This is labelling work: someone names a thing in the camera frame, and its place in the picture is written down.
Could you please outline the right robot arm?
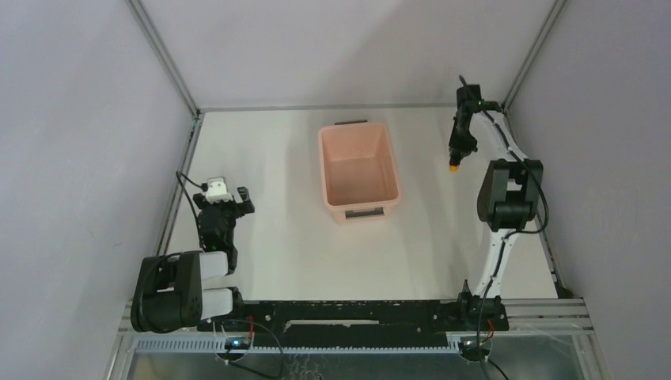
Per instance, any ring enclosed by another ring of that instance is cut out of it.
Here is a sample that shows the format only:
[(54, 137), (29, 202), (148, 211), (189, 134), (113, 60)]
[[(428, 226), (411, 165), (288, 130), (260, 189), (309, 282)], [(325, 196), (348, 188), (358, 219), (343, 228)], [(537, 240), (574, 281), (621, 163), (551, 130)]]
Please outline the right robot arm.
[(502, 303), (502, 279), (527, 224), (547, 203), (540, 188), (544, 167), (524, 154), (506, 130), (502, 106), (482, 98), (480, 86), (464, 82), (456, 91), (457, 111), (449, 135), (449, 168), (479, 155), (487, 161), (476, 197), (476, 216), (484, 224), (483, 254), (464, 281), (455, 302), (446, 305), (445, 320), (456, 331), (496, 331), (508, 327)]

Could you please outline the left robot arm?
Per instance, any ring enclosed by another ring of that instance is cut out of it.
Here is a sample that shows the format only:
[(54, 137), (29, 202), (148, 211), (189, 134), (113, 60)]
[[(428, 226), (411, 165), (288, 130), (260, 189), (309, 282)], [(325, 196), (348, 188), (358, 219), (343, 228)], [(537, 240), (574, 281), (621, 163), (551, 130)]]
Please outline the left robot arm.
[(248, 317), (236, 287), (206, 289), (208, 279), (232, 275), (237, 269), (234, 244), (237, 220), (255, 212), (248, 189), (239, 187), (241, 200), (211, 190), (193, 195), (202, 247), (145, 258), (131, 303), (131, 326), (140, 333), (171, 333), (217, 318), (229, 330), (241, 328)]

